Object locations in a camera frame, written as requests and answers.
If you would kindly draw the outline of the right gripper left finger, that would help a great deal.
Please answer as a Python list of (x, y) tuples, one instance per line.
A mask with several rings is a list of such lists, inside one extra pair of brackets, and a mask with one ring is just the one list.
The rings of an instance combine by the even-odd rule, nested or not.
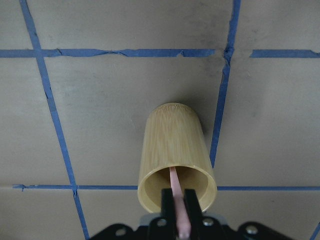
[(161, 190), (161, 230), (164, 232), (164, 240), (177, 238), (176, 213), (173, 192), (171, 188)]

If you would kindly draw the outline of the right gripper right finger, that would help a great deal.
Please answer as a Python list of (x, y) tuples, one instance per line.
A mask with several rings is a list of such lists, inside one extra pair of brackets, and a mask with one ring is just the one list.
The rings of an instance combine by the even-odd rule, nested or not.
[(194, 189), (184, 190), (184, 203), (191, 224), (191, 240), (201, 240), (202, 239), (202, 210), (197, 198), (196, 191)]

